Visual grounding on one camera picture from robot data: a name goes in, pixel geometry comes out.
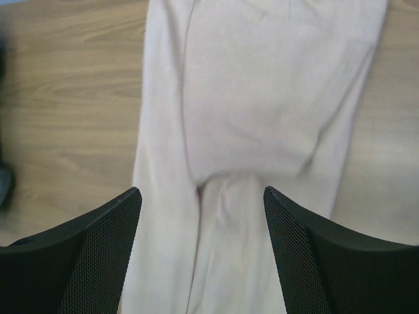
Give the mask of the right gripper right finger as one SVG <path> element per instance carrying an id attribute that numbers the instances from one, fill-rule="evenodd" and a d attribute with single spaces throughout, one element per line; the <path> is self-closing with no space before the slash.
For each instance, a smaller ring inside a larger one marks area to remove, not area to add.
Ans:
<path id="1" fill-rule="evenodd" d="M 287 313 L 417 313 L 418 247 L 355 232 L 273 187 L 264 209 Z"/>

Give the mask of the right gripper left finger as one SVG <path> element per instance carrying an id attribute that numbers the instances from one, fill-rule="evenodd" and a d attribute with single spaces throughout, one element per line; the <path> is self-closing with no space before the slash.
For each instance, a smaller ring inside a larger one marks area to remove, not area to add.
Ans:
<path id="1" fill-rule="evenodd" d="M 141 193 L 132 187 L 1 247 L 1 312 L 117 313 L 140 211 Z"/>

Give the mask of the beige t shirt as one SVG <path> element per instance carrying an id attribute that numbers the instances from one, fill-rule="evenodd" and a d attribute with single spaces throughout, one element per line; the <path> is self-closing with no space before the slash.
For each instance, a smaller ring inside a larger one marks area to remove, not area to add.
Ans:
<path id="1" fill-rule="evenodd" d="M 123 313 L 284 313 L 273 186 L 330 217 L 386 1 L 151 1 Z"/>

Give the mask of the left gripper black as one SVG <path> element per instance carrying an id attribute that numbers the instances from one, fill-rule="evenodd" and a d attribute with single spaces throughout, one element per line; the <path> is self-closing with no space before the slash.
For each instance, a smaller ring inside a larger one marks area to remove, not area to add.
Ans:
<path id="1" fill-rule="evenodd" d="M 6 119 L 3 114 L 5 104 L 5 82 L 8 70 L 9 37 L 6 30 L 1 27 L 1 212 L 10 211 L 12 195 L 15 187 L 15 172 L 5 157 L 5 144 L 7 143 Z"/>

